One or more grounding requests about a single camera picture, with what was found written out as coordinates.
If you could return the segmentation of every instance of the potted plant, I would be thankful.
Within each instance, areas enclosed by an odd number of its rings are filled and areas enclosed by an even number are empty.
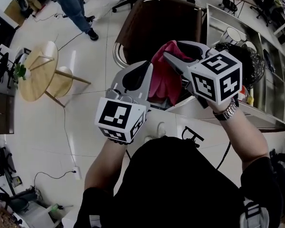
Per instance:
[[[23,80],[27,80],[30,77],[30,70],[24,67],[23,64],[18,63],[15,65],[14,69],[14,82],[15,86],[18,87],[19,78],[23,78]]]

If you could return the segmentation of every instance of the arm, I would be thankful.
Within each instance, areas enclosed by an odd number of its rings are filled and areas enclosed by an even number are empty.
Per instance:
[[[216,105],[208,102],[214,112],[223,112],[228,105],[227,103]],[[237,108],[234,115],[220,122],[225,129],[233,149],[243,162],[243,170],[253,161],[261,157],[269,157],[267,141],[263,134],[245,117],[244,113]]]
[[[122,168],[126,145],[107,140],[85,176],[85,190],[100,188],[112,193]]]

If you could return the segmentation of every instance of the green plant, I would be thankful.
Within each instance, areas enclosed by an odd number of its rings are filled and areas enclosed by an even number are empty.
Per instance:
[[[25,72],[27,71],[27,69],[24,67],[23,64],[16,64],[15,68],[14,68],[14,74],[13,74],[13,81],[14,81],[14,85],[15,87],[18,89],[18,82],[19,82],[19,78],[23,78],[23,80],[26,80],[25,78]]]
[[[25,76],[24,76],[26,71],[27,71],[27,69],[24,67],[24,65],[18,63],[15,66],[14,77],[17,79],[22,77],[23,80],[26,80]]]

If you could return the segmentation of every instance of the hand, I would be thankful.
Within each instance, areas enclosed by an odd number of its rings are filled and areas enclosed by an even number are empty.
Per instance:
[[[208,102],[208,105],[212,108],[212,110],[215,113],[221,113],[221,112],[225,111],[227,109],[227,107],[230,105],[231,99],[228,99],[227,101],[225,101],[224,103],[222,103],[220,105],[215,103],[215,102],[212,102],[212,101],[207,101],[207,102]]]

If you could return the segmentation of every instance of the wire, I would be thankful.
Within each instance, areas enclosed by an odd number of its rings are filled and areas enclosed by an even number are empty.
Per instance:
[[[72,40],[74,40],[75,38],[77,38],[78,36],[80,36],[83,32],[81,32],[80,34],[76,35],[73,39],[71,39],[70,41],[68,41],[66,44],[64,44],[58,51],[60,51],[62,48],[64,48],[68,43],[70,43]]]
[[[227,147],[227,149],[226,149],[226,151],[225,151],[225,153],[224,153],[223,159],[221,160],[220,164],[218,165],[217,170],[219,169],[219,167],[220,167],[221,164],[223,163],[223,161],[224,161],[226,155],[228,154],[228,151],[229,151],[229,149],[230,149],[230,146],[231,146],[231,142],[229,142],[228,147]]]
[[[51,17],[58,17],[59,15],[62,15],[63,16],[63,14],[62,13],[54,13],[53,15],[51,15],[50,17],[48,17],[48,18],[46,18],[46,19],[38,19],[38,20],[36,20],[36,19],[34,19],[34,21],[35,22],[39,22],[39,21],[45,21],[45,20],[47,20],[47,19],[50,19]]]
[[[57,36],[56,36],[56,39],[54,40],[54,43],[56,43],[58,36],[59,36],[59,33],[57,33]]]
[[[61,176],[61,177],[52,177],[52,176],[50,176],[49,174],[47,174],[47,173],[45,173],[45,172],[40,171],[40,172],[38,172],[38,173],[36,174],[36,176],[35,176],[35,178],[34,178],[34,187],[36,186],[35,181],[36,181],[36,177],[37,177],[37,175],[38,175],[39,173],[45,174],[45,175],[47,175],[47,176],[49,176],[50,178],[53,178],[53,179],[60,179],[60,178],[63,178],[66,174],[68,174],[68,173],[70,173],[70,172],[72,172],[72,173],[76,173],[76,171],[67,171],[67,172],[66,172],[66,173],[64,173],[64,175],[63,175],[63,176]]]
[[[65,120],[64,120],[63,127],[64,127],[64,129],[65,129],[66,136],[67,136],[67,130],[66,130],[66,110],[65,110],[65,108],[63,108],[63,111],[64,111],[64,113],[65,113]],[[72,154],[72,149],[71,149],[70,142],[69,142],[69,140],[68,140],[68,136],[66,137],[66,139],[67,139],[68,146],[70,147],[71,156],[72,156],[72,159],[73,159],[74,165],[76,166],[76,162],[75,162],[74,157],[73,157],[73,154]]]

